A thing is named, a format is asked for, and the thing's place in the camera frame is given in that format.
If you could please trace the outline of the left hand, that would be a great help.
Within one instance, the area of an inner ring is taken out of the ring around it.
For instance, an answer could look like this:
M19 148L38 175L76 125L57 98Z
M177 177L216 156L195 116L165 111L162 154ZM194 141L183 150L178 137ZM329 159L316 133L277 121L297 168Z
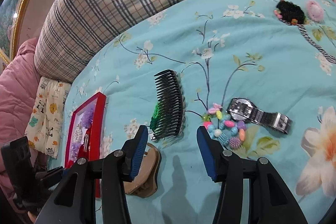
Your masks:
M32 223L35 223L36 219L37 219L37 216L32 214L30 211L27 213L28 216L29 216L29 219Z

